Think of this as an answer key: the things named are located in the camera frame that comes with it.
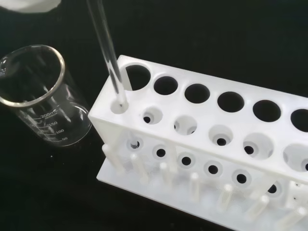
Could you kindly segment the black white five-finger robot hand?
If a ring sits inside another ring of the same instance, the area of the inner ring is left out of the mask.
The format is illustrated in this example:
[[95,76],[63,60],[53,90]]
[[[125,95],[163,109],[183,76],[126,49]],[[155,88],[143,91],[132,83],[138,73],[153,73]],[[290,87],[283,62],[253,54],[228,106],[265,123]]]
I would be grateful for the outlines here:
[[61,0],[0,0],[0,6],[19,13],[45,13],[58,7]]

